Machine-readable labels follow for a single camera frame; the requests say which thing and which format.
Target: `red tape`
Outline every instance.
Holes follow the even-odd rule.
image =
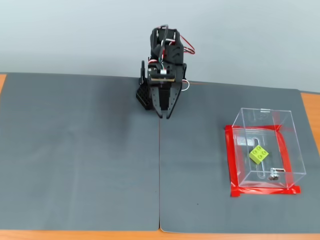
[[[283,161],[283,167],[286,172],[291,172],[291,164],[289,153],[286,147],[285,139],[282,134],[278,131],[280,129],[279,125],[276,126],[257,126],[250,127],[250,129],[266,129],[276,131],[276,137],[279,143],[280,154]],[[240,197],[241,194],[300,194],[301,190],[299,186],[291,186],[290,188],[281,187],[242,187],[239,186],[238,175],[237,175],[237,165],[236,165],[236,152],[233,129],[231,125],[225,127],[225,140],[226,140],[226,150],[229,165],[229,175],[231,184],[231,197]],[[287,184],[293,182],[293,176],[286,176]]]

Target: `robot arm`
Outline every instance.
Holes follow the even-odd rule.
[[[180,41],[180,33],[163,25],[153,29],[150,36],[151,57],[148,59],[147,76],[142,61],[136,97],[146,110],[154,109],[160,118],[166,111],[169,119],[182,90],[187,64],[184,52],[194,54]]]

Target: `white wire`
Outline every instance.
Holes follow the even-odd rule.
[[[182,82],[187,82],[188,87],[186,89],[182,89],[181,92],[188,90],[188,88],[190,87],[190,82],[187,79],[182,79]]]

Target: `white wall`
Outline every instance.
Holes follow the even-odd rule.
[[[187,79],[320,92],[320,0],[0,0],[0,72],[138,77],[154,27]]]

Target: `red wire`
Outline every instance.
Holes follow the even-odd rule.
[[[196,50],[195,50],[195,48],[182,36],[182,35],[180,35],[180,37],[192,48],[192,49],[190,49],[190,48],[188,48],[188,47],[185,47],[185,48],[187,48],[187,49],[190,49],[191,51],[193,50],[193,54],[195,54],[196,53]]]

